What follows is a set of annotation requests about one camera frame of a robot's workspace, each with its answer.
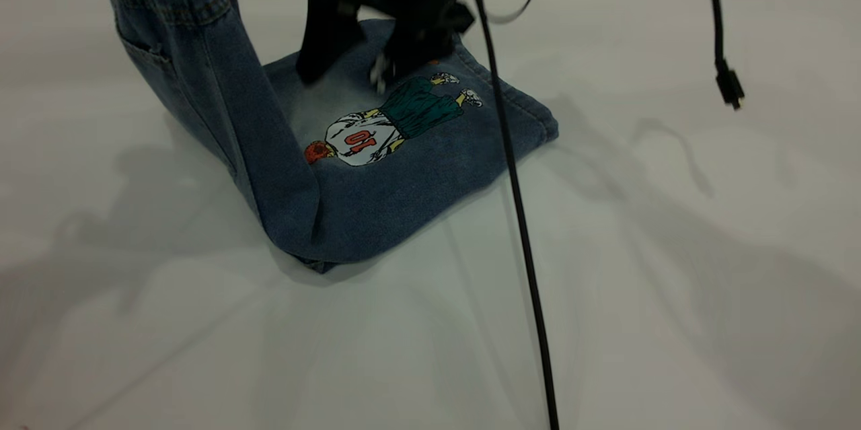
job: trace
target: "blue denim jeans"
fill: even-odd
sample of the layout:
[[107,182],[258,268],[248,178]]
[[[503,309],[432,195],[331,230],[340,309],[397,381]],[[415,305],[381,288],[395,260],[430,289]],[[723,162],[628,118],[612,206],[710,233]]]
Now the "blue denim jeans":
[[[505,171],[490,75],[460,41],[379,95],[368,71],[391,22],[363,22],[368,41],[304,87],[297,54],[260,64],[237,0],[111,4],[164,107],[227,166],[274,245],[321,273],[390,249]],[[503,89],[517,156],[557,137],[547,108]]]

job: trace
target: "white surface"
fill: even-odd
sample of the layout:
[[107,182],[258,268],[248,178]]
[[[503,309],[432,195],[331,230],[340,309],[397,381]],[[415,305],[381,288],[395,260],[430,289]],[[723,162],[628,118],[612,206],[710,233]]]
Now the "white surface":
[[[262,60],[299,46],[304,0],[241,1]],[[522,176],[565,429],[861,427],[861,4],[725,3],[738,114],[708,0],[494,29],[562,130]],[[167,118],[107,0],[0,18],[0,428],[546,427],[507,180],[321,277]]]

